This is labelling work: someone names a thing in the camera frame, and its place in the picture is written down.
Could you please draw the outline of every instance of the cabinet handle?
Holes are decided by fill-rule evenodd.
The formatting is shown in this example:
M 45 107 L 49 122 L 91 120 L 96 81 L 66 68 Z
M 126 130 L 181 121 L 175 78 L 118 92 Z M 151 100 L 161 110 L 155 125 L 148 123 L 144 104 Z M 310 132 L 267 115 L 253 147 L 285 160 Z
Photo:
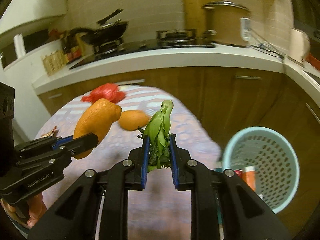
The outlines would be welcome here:
M 235 76 L 238 79 L 259 79 L 261 80 L 262 77 L 252 77 L 252 76 Z
M 56 94 L 56 95 L 48 97 L 48 99 L 58 98 L 58 97 L 61 97 L 61 96 L 62 96 L 62 94 L 59 93 L 59 94 Z
M 319 117 L 316 115 L 315 111 L 312 110 L 311 106 L 309 106 L 309 104 L 306 104 L 306 107 L 310 110 L 311 114 L 313 114 L 313 116 L 315 117 L 315 119 L 317 120 L 317 122 L 320 124 L 320 119 L 319 119 Z
M 122 81 L 122 82 L 117 82 L 115 83 L 118 86 L 122 86 L 122 85 L 133 85 L 133 84 L 140 84 L 145 82 L 145 79 L 136 79 L 136 80 L 128 80 L 128 81 Z

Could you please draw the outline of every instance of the metal screw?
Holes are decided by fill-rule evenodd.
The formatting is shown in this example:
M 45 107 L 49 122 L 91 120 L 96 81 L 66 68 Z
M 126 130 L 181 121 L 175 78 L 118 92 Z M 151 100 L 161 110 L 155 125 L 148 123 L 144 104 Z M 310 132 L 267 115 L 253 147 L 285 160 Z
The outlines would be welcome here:
M 129 167 L 129 166 L 131 166 L 132 165 L 132 160 L 124 160 L 123 162 L 122 162 L 122 165 L 123 166 L 126 166 L 126 167 Z
M 234 171 L 233 170 L 230 170 L 230 169 L 228 169 L 228 170 L 225 170 L 225 172 L 224 172 L 228 177 L 232 177 L 235 173 L 234 173 Z
M 84 174 L 87 178 L 91 178 L 94 176 L 94 170 L 86 170 Z
M 197 161 L 196 161 L 196 160 L 188 160 L 187 164 L 188 164 L 189 166 L 194 167 L 194 166 L 197 165 Z

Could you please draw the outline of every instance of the wooden cabinet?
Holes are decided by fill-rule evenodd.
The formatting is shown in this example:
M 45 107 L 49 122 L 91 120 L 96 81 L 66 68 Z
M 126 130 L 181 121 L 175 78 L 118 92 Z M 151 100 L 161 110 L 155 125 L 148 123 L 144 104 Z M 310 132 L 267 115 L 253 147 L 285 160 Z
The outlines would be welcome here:
M 258 125 L 279 93 L 283 75 L 270 71 L 207 67 L 202 126 L 223 149 L 238 131 Z
M 58 88 L 38 95 L 51 115 L 77 96 L 78 94 L 72 89 L 72 86 Z
M 140 85 L 157 87 L 178 98 L 198 119 L 201 117 L 205 67 L 175 67 L 134 71 L 99 77 L 39 95 L 50 114 L 73 98 L 108 82 L 144 79 Z
M 320 109 L 289 77 L 274 106 L 259 125 L 278 131 L 291 143 L 299 160 L 298 191 L 278 214 L 292 236 L 305 225 L 320 200 Z

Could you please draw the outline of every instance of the frying pan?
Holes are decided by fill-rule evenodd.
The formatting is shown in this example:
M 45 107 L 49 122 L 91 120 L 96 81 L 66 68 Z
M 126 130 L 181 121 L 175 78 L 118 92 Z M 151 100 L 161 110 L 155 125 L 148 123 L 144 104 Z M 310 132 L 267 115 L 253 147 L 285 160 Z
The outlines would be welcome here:
M 100 26 L 97 29 L 92 28 L 74 28 L 70 30 L 70 35 L 74 35 L 76 33 L 86 33 L 80 38 L 87 44 L 96 46 L 105 42 L 114 41 L 119 39 L 127 29 L 128 22 L 117 20 L 114 23 L 106 23 L 107 20 L 116 16 L 123 9 L 117 9 L 112 14 L 107 17 L 99 20 L 97 24 Z

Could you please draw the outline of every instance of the gas burner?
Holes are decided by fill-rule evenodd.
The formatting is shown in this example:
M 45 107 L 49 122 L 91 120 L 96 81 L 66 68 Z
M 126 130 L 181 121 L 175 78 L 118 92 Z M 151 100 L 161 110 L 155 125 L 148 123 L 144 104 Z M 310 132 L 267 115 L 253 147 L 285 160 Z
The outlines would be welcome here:
M 190 44 L 196 40 L 196 30 L 157 31 L 157 40 L 167 45 Z
M 115 41 L 109 41 L 106 43 L 102 43 L 100 45 L 96 45 L 93 47 L 94 54 L 96 55 L 105 55 L 115 51 L 123 51 L 125 50 L 123 40 L 119 38 Z

